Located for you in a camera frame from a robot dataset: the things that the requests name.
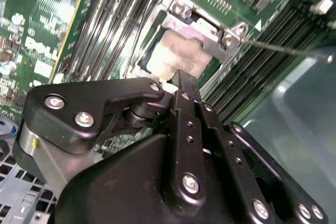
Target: black metal bracket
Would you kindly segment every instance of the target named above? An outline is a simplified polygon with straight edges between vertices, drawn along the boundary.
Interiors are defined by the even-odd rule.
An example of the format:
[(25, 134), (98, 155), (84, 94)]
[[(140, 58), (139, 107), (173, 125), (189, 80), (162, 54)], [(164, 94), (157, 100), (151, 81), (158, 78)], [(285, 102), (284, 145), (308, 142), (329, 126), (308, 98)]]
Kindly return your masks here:
[[(59, 97), (65, 106), (49, 108), (45, 100), (50, 96)], [(135, 103), (159, 102), (163, 96), (160, 85), (149, 78), (39, 86), (28, 93), (23, 121), (36, 135), (61, 150), (81, 154), (91, 150), (101, 134), (105, 139), (119, 134), (114, 127), (125, 108)], [(94, 124), (76, 124), (74, 118), (80, 112), (91, 115)]]
[[(69, 214), (65, 212), (72, 209), (76, 197), (79, 200), (75, 201), (75, 211), (90, 212), (87, 202), (98, 200), (95, 193), (109, 205), (120, 204), (119, 210), (112, 210), (106, 219), (116, 217), (125, 223), (131, 223), (133, 217), (123, 216), (120, 209), (134, 206), (130, 211), (137, 211), (135, 197), (150, 201), (139, 213), (145, 222), (153, 217), (156, 223), (208, 223), (205, 217), (220, 206), (223, 212), (214, 214), (218, 219), (211, 223), (328, 223), (321, 207), (241, 125), (231, 123), (223, 128), (213, 108), (201, 101), (196, 78), (179, 70), (170, 83), (177, 87), (174, 94), (148, 78), (41, 86), (28, 93), (16, 141), (16, 150), (20, 151), (15, 154), (23, 165), (22, 157), (30, 158), (26, 159), (29, 165), (32, 160), (40, 162), (35, 137), (76, 157), (73, 154), (87, 153), (96, 141), (133, 134), (143, 127), (162, 133), (141, 140), (101, 164), (77, 171), (74, 178), (71, 176), (76, 171), (72, 172), (69, 187), (76, 188), (78, 182), (82, 189), (65, 188), (67, 193), (61, 195), (60, 207), (56, 207), (55, 224), (88, 223), (91, 215), (67, 222), (64, 218)], [(60, 98), (64, 106), (47, 106), (45, 101), (50, 96)], [(89, 127), (76, 123), (79, 112), (92, 116), (94, 123)], [(23, 127), (24, 132), (29, 132), (29, 143), (25, 143), (28, 135), (21, 134)], [(94, 185), (94, 194), (86, 188), (87, 183)], [(133, 190), (137, 185), (141, 185), (139, 190)], [(94, 215), (99, 216), (100, 210), (96, 210)]]
[(238, 123), (227, 126), (238, 146), (249, 160), (248, 166), (259, 186), (267, 185), (267, 201), (272, 202), (276, 214), (285, 222), (328, 223), (327, 214), (295, 182), (295, 180), (262, 148)]

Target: green circuit board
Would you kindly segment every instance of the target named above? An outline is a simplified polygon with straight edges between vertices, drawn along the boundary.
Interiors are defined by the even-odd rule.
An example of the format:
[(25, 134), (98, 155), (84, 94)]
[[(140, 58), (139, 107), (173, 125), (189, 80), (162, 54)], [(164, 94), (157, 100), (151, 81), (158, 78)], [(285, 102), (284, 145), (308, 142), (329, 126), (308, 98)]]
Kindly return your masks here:
[[(1, 113), (19, 123), (27, 92), (34, 86), (52, 83), (56, 74), (62, 72), (63, 63), (71, 57), (76, 48), (77, 40), (94, 1), (6, 0), (0, 2), (0, 53), (10, 54), (3, 57), (10, 57), (17, 67), (9, 75), (0, 78)], [(289, 0), (191, 1), (225, 26), (230, 27), (238, 22), (246, 22), (249, 26), (248, 37), (257, 38)], [(107, 52), (111, 52), (117, 45), (118, 41), (111, 43)], [(121, 69), (127, 61), (130, 47), (131, 44), (127, 44), (120, 53), (109, 75), (110, 78), (122, 77)], [(248, 46), (242, 46), (233, 64), (247, 49)], [(109, 54), (104, 56), (102, 68), (111, 61), (109, 57)], [(96, 64), (95, 60), (95, 57), (91, 57), (90, 64)], [(200, 78), (200, 86), (218, 68), (218, 61), (209, 64)], [(225, 74), (226, 72), (223, 72), (217, 82)], [(65, 75), (58, 82), (71, 80), (71, 76)]]
[(73, 14), (85, 18), (93, 0), (6, 0), (0, 3), (0, 59), (16, 70), (0, 78), (1, 113), (19, 123), (27, 92), (47, 84)]

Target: black ram slot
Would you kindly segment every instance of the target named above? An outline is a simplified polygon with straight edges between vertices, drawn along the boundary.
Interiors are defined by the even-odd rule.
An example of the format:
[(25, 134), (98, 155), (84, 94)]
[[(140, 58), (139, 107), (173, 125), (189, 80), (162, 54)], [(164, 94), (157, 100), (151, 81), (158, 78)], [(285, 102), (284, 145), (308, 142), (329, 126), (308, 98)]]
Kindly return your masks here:
[[(307, 36), (310, 36), (309, 41), (313, 40), (315, 35), (309, 33), (310, 31), (312, 30), (309, 29), (309, 27), (301, 29), (300, 33), (302, 33), (304, 36), (302, 36), (301, 39), (293, 38), (293, 42), (290, 43), (289, 46), (295, 47), (297, 44), (300, 44), (303, 37), (306, 40)], [(261, 87), (265, 87), (270, 81), (272, 82), (273, 79), (278, 76), (279, 70), (283, 71), (287, 65), (295, 60), (295, 58), (295, 56), (284, 53), (275, 53), (273, 56), (271, 56), (270, 60), (266, 62), (266, 65), (269, 66), (269, 68), (260, 68), (258, 72), (251, 76), (243, 88), (237, 93), (236, 97), (234, 98), (234, 102), (229, 103), (225, 109), (220, 112), (221, 120), (224, 123), (227, 122), (227, 120), (229, 120), (234, 114), (237, 114), (237, 112), (240, 110), (239, 108), (245, 104), (247, 99), (257, 98), (256, 94), (261, 93)]]
[[(258, 40), (305, 49), (321, 32), (323, 25), (311, 20), (305, 8), (289, 3)], [(227, 123), (272, 85), (295, 58), (285, 53), (250, 47), (206, 101), (217, 111), (221, 122)]]
[[(300, 23), (300, 21), (302, 20), (291, 19), (288, 25), (290, 27), (296, 27)], [(276, 35), (276, 37), (274, 37), (273, 40), (270, 41), (270, 43), (281, 45), (283, 44), (282, 42), (285, 41), (287, 37), (288, 37), (288, 31), (280, 30), (280, 32)], [(278, 55), (274, 51), (269, 51), (266, 49), (259, 49), (258, 58), (256, 58), (252, 62), (252, 64), (250, 65), (250, 68), (247, 68), (246, 70), (243, 70), (241, 72), (241, 75), (243, 76), (243, 78), (239, 78), (235, 82), (233, 82), (232, 86), (230, 86), (229, 88), (232, 91), (227, 92), (228, 97), (226, 97), (225, 99), (219, 100), (219, 104), (216, 104), (214, 106), (214, 109), (217, 112), (220, 112), (223, 108), (225, 108), (226, 105), (230, 103), (231, 100), (235, 97), (235, 95), (239, 92), (239, 90), (248, 82), (248, 79), (250, 79), (250, 77), (253, 76), (253, 73), (257, 72), (260, 68), (263, 68), (268, 58), (272, 56), (274, 58), (278, 57)]]
[[(309, 45), (310, 42), (312, 42), (315, 39), (315, 35), (310, 34), (309, 40), (307, 40), (306, 46)], [(225, 115), (222, 117), (222, 122), (224, 124), (228, 123), (235, 117), (237, 117), (239, 114), (242, 113), (244, 108), (248, 106), (251, 102), (253, 102), (259, 95), (262, 94), (265, 87), (268, 85), (271, 85), (274, 79), (278, 77), (278, 72), (284, 71), (289, 64), (291, 64), (295, 59), (295, 56), (288, 56), (285, 58), (282, 58), (281, 63), (276, 65), (272, 68), (272, 71), (268, 71), (266, 80), (263, 81), (261, 86), (257, 86), (254, 89), (251, 90), (250, 93), (246, 94), (246, 96), (236, 105), (236, 106), (230, 106), (230, 108), (227, 108), (226, 111), (222, 113), (222, 115)]]
[[(288, 6), (285, 8), (278, 17), (270, 24), (268, 29), (266, 29), (263, 34), (260, 35), (258, 40), (269, 42), (271, 38), (274, 36), (274, 31), (278, 31), (282, 26), (282, 20), (290, 20), (293, 16), (293, 10), (290, 10)], [(211, 96), (207, 99), (207, 102), (210, 104), (215, 104), (216, 101), (220, 99), (223, 91), (226, 91), (230, 85), (232, 85), (236, 79), (238, 79), (241, 73), (249, 67), (249, 65), (253, 62), (254, 59), (258, 58), (258, 54), (261, 52), (260, 48), (250, 47), (248, 51), (245, 53), (244, 57), (238, 62), (236, 66), (228, 73), (225, 77), (226, 81), (222, 81), (221, 84), (216, 88), (215, 91), (211, 94)]]

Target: silver screw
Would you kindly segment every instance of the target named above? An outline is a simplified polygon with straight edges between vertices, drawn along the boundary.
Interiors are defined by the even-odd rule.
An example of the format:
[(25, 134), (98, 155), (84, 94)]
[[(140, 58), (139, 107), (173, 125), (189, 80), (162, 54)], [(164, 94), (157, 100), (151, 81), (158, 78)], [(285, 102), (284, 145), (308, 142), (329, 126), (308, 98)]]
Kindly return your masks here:
[(187, 93), (182, 93), (182, 97), (186, 100), (189, 100), (189, 95)]
[(205, 104), (204, 107), (207, 111), (212, 111), (212, 108), (208, 104)]
[(154, 91), (159, 91), (159, 90), (160, 90), (160, 88), (158, 87), (158, 85), (155, 84), (155, 83), (151, 83), (150, 87), (151, 87), (151, 89), (154, 90)]
[(35, 220), (39, 220), (39, 219), (41, 219), (41, 214), (40, 213), (35, 215)]
[(231, 43), (232, 43), (232, 35), (231, 34), (228, 34), (225, 36), (225, 45), (227, 47), (231, 46)]
[(75, 122), (82, 127), (91, 127), (94, 124), (94, 119), (92, 115), (86, 112), (79, 112), (75, 116)]
[(238, 28), (238, 32), (239, 32), (239, 34), (245, 32), (245, 30), (246, 30), (246, 27), (245, 27), (245, 26), (240, 26), (240, 27)]
[(242, 132), (242, 129), (238, 125), (233, 125), (233, 128), (238, 132)]
[(255, 211), (257, 212), (257, 214), (261, 218), (263, 218), (265, 220), (268, 219), (268, 211), (267, 211), (265, 205), (261, 201), (255, 199), (253, 201), (253, 207), (254, 207)]
[(47, 97), (44, 100), (44, 104), (53, 110), (59, 110), (65, 106), (64, 100), (56, 96)]
[(319, 218), (320, 220), (323, 220), (323, 214), (316, 206), (312, 206), (311, 210), (313, 210), (313, 213), (315, 214), (317, 218)]
[(97, 152), (97, 151), (99, 151), (99, 149), (100, 149), (100, 145), (99, 144), (95, 144), (94, 147), (93, 147), (93, 151)]
[(303, 204), (299, 204), (298, 207), (302, 215), (307, 219), (310, 219), (310, 212), (308, 211), (308, 209)]
[(194, 176), (185, 174), (182, 178), (182, 184), (184, 188), (191, 194), (195, 194), (199, 191), (199, 184)]

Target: capacitor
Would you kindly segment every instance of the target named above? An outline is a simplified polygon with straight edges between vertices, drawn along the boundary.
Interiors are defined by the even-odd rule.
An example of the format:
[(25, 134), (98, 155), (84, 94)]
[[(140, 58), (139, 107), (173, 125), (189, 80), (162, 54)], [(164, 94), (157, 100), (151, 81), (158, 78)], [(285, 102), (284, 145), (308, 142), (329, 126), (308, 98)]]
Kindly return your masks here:
[(4, 76), (9, 75), (10, 73), (15, 72), (16, 64), (13, 61), (6, 61), (0, 66), (0, 73)]

